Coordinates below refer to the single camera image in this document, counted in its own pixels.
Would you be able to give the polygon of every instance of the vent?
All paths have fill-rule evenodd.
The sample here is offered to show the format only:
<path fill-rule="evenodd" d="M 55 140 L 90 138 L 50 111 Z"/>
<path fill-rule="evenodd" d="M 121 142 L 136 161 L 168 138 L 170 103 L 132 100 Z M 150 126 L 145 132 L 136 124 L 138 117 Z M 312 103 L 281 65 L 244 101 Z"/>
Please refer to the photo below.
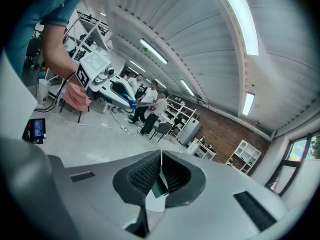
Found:
<path fill-rule="evenodd" d="M 96 176 L 96 175 L 94 173 L 92 173 L 91 171 L 86 171 L 83 173 L 71 175 L 70 178 L 73 182 L 79 182 L 79 181 L 83 181 L 85 179 L 91 178 L 93 176 Z"/>
<path fill-rule="evenodd" d="M 260 231 L 266 230 L 277 222 L 247 191 L 233 196 Z"/>

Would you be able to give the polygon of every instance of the black pants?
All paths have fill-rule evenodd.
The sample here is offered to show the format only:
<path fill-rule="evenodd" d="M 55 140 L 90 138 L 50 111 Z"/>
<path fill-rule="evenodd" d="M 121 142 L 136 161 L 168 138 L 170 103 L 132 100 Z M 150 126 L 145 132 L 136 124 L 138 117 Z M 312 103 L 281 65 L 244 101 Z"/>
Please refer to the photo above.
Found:
<path fill-rule="evenodd" d="M 155 122 L 158 120 L 159 116 L 155 115 L 155 114 L 150 114 L 144 123 L 144 127 L 141 129 L 140 133 L 143 134 L 149 134 L 152 130 L 152 128 L 155 125 Z"/>
<path fill-rule="evenodd" d="M 138 107 L 134 111 L 134 117 L 132 118 L 132 121 L 135 123 L 136 121 L 138 121 L 138 118 L 140 117 L 141 121 L 144 123 L 146 121 L 145 112 L 147 111 L 147 109 L 148 109 L 147 106 Z"/>

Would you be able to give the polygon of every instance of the refrigerator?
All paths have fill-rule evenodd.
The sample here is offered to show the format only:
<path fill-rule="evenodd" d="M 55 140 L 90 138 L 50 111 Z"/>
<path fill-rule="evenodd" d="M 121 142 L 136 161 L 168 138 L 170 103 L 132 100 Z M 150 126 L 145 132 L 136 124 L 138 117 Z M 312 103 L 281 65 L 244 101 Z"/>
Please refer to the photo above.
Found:
<path fill-rule="evenodd" d="M 178 140 L 182 145 L 187 145 L 189 141 L 193 140 L 197 131 L 200 129 L 200 122 L 194 118 L 191 118 L 190 121 L 186 124 L 184 129 L 181 131 Z"/>

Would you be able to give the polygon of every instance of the teal shirt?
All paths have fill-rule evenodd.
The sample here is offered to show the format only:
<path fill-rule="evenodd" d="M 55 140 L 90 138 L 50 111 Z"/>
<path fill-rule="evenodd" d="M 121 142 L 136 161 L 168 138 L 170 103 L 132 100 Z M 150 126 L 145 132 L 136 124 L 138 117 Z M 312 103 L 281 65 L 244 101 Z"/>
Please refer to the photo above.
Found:
<path fill-rule="evenodd" d="M 80 0 L 35 0 L 24 12 L 8 42 L 6 54 L 18 76 L 21 76 L 28 43 L 36 24 L 66 27 Z"/>

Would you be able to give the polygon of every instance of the white shirt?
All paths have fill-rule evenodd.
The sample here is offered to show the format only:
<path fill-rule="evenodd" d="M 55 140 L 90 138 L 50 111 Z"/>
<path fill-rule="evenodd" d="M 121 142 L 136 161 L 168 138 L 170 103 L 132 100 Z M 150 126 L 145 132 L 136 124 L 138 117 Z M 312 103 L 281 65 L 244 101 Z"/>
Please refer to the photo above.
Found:
<path fill-rule="evenodd" d="M 146 89 L 145 96 L 141 100 L 141 102 L 153 102 L 157 99 L 158 92 L 157 90 L 152 90 L 151 88 Z"/>
<path fill-rule="evenodd" d="M 156 101 L 158 107 L 152 111 L 156 116 L 160 116 L 163 111 L 165 111 L 168 107 L 167 99 L 166 98 L 160 98 Z"/>
<path fill-rule="evenodd" d="M 139 88 L 139 83 L 137 81 L 137 79 L 130 77 L 128 80 L 129 85 L 131 86 L 131 89 L 133 91 L 133 94 L 135 95 L 138 88 Z"/>

